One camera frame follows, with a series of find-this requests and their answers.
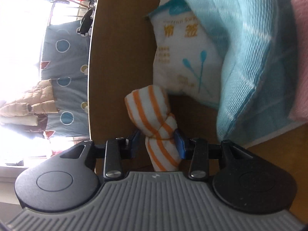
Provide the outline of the pink knitted cloth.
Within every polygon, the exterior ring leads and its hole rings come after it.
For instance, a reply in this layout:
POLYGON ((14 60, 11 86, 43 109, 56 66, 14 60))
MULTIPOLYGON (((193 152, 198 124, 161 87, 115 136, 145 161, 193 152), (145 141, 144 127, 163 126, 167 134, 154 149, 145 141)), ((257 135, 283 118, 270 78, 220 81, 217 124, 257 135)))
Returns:
POLYGON ((307 0, 291 0, 291 5, 298 41, 298 84, 289 117, 307 122, 307 0))

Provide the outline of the dark blue patterned quilt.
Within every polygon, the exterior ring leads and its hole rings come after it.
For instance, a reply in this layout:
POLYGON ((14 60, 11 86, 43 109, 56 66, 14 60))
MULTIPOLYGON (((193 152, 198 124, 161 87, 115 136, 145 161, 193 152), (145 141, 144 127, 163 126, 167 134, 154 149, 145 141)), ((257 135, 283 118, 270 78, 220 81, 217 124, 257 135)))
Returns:
POLYGON ((46 29, 41 78, 51 80, 57 113, 48 115, 52 136, 86 137, 88 121, 88 61, 90 37, 77 31, 80 21, 46 29))

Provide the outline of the beige padded jacket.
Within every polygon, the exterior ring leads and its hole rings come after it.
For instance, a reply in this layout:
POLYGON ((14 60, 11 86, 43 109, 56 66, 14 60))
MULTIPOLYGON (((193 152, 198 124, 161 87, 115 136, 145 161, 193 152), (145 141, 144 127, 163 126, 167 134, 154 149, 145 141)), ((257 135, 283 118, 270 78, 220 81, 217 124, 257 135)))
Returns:
POLYGON ((37 126, 39 116, 58 112, 52 81, 41 80, 21 98, 1 106, 1 124, 37 126))

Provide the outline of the orange striped towel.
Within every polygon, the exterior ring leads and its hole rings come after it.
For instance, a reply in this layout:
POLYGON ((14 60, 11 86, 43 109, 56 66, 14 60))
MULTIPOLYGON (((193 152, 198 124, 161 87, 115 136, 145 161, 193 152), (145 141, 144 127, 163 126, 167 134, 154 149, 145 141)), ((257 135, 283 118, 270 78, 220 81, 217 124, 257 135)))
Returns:
POLYGON ((132 123, 145 135, 145 146, 154 170, 177 171, 182 160, 174 140, 177 122, 165 90, 149 85, 132 91, 124 101, 132 123))

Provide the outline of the light blue checkered towel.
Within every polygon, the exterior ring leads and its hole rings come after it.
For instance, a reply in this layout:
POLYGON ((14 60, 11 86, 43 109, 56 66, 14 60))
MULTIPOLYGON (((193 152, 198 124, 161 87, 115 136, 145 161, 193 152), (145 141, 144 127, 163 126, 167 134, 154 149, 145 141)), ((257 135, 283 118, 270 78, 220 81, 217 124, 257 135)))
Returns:
POLYGON ((289 117, 298 81, 291 0, 185 0, 223 58, 219 140, 252 146, 298 124, 289 117))

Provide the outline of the cotton swab bag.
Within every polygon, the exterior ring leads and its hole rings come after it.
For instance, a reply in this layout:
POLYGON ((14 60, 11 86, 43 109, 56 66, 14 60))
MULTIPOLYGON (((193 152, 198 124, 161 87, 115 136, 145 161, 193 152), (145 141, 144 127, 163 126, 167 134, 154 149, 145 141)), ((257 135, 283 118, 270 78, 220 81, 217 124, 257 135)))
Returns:
POLYGON ((217 109, 222 58, 184 0, 169 0, 149 14, 157 50, 153 83, 217 109))

